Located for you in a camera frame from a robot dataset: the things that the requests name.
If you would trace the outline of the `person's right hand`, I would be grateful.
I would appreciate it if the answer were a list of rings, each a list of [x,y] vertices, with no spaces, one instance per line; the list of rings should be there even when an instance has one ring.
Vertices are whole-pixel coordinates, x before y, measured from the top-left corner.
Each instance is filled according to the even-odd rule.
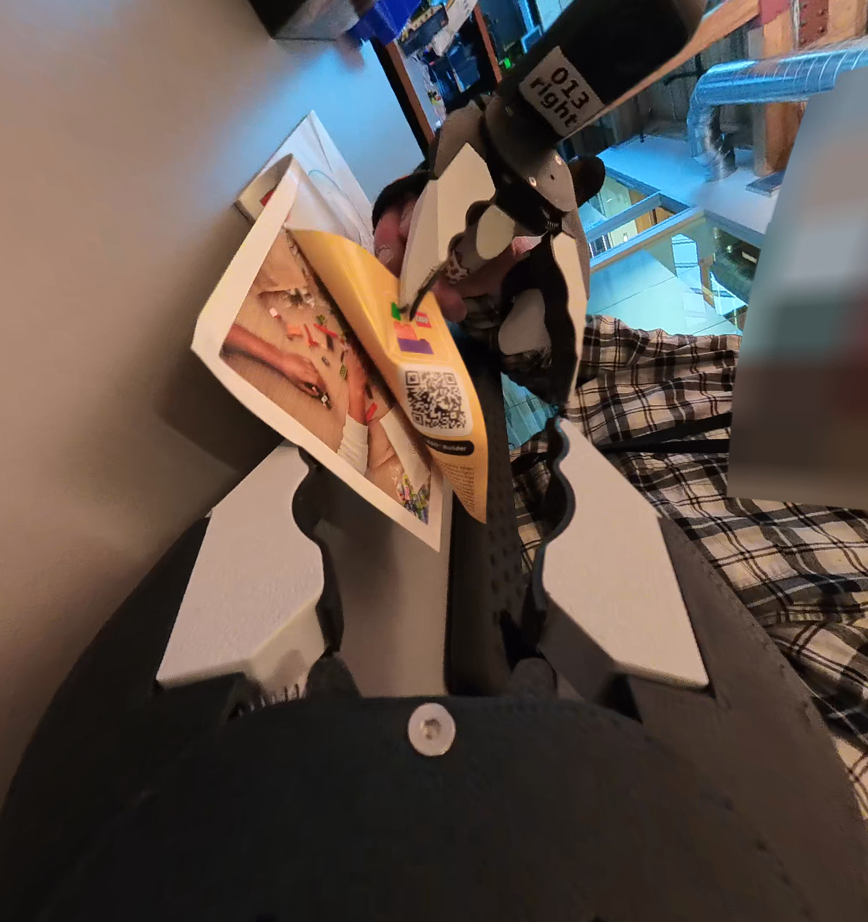
[[[374,230],[374,253],[377,259],[395,276],[400,276],[416,198],[405,198],[388,207]],[[497,299],[503,275],[508,269],[505,259],[496,259],[470,276],[457,282],[440,278],[432,292],[445,320],[459,324],[467,309],[476,299]]]

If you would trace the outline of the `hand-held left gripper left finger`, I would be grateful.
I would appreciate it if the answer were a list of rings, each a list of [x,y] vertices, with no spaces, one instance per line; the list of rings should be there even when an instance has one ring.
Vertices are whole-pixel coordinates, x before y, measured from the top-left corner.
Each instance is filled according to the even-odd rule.
[[[324,490],[312,458],[283,444],[213,508],[160,686],[242,675],[262,697],[305,696],[344,632],[332,556],[315,533]]]

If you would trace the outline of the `grey desk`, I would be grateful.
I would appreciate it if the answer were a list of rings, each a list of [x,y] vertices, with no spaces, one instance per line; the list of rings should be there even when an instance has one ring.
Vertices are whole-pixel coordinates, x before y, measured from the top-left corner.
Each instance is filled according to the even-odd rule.
[[[248,2],[0,2],[0,812],[100,626],[270,449],[190,342],[310,111],[370,200],[421,159],[371,44],[274,41]]]

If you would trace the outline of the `toy truck instruction booklet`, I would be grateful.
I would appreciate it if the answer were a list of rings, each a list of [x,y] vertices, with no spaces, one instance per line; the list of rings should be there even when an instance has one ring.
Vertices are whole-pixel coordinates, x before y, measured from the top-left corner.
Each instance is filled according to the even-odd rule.
[[[486,422],[432,296],[414,318],[346,213],[287,155],[196,322],[192,351],[246,409],[440,547],[443,494],[486,524]]]

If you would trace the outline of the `silver ventilation duct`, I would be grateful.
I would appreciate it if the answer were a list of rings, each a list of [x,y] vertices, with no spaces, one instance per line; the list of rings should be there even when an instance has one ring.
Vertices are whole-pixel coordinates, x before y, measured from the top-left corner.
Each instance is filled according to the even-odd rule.
[[[694,87],[687,114],[691,157],[716,182],[736,169],[735,149],[721,129],[726,105],[807,101],[831,91],[846,73],[868,66],[868,35],[759,60],[719,63]]]

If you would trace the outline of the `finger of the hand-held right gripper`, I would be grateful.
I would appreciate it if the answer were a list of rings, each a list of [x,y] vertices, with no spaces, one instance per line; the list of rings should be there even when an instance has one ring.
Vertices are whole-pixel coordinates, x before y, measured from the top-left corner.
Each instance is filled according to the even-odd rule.
[[[464,279],[511,245],[515,221],[495,199],[486,160],[470,144],[426,185],[413,212],[399,278],[399,304],[408,319],[439,281]]]
[[[588,307],[589,265],[582,264],[584,246],[561,232],[546,241],[541,257],[543,325],[548,334],[545,399],[565,404],[574,389],[581,361]]]

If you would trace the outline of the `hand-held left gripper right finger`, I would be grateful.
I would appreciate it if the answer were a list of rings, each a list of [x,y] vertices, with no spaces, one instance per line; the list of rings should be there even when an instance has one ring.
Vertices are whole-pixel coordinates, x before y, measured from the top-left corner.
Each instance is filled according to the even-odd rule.
[[[662,518],[568,420],[550,421],[546,464],[548,530],[532,561],[525,641],[586,701],[624,678],[704,691]]]

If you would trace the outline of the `person's plaid clothing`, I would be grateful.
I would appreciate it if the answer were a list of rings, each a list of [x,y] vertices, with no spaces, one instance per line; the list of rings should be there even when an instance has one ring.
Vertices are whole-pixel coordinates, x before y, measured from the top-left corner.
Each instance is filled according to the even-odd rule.
[[[613,453],[808,687],[868,826],[868,513],[728,498],[726,456]]]

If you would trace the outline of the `dark toy truck box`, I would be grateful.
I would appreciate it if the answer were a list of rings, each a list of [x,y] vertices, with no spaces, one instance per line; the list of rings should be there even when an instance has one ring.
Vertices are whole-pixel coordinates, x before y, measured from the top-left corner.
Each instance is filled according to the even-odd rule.
[[[353,28],[374,1],[250,1],[276,40],[336,41]]]

